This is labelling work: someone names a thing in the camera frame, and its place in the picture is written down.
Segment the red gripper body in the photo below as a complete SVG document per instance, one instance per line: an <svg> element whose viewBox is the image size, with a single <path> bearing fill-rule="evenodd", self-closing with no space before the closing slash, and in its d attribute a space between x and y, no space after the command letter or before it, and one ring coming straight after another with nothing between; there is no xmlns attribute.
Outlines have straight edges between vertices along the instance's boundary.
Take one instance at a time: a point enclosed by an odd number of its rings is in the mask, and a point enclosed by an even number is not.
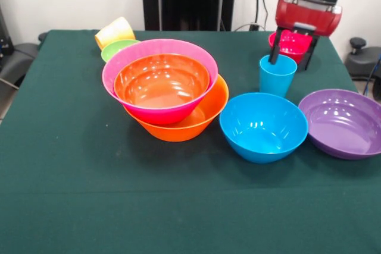
<svg viewBox="0 0 381 254"><path fill-rule="evenodd" d="M276 24L288 30L298 28L317 36L330 36L342 18L342 7L318 4L306 0L278 0Z"/></svg>

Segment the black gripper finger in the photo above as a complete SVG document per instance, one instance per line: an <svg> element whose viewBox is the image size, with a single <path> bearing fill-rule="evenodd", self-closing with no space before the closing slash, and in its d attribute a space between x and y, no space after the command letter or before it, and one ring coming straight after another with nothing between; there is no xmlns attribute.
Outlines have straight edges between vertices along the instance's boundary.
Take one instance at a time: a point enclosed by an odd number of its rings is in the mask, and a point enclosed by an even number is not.
<svg viewBox="0 0 381 254"><path fill-rule="evenodd" d="M302 60L298 64L298 69L297 69L298 72L302 72L302 71L307 70L307 68L310 64L312 54L313 54L314 49L316 47L316 44L317 44L317 36L312 36L310 44L309 44L306 52L304 53Z"/></svg>
<svg viewBox="0 0 381 254"><path fill-rule="evenodd" d="M280 43L281 34L282 34L282 28L278 27L276 30L275 37L274 37L273 46L272 46L272 49L270 52L270 56L268 58L269 63L271 63L273 65L275 65L277 58L279 56L279 53L280 53L279 43Z"/></svg>

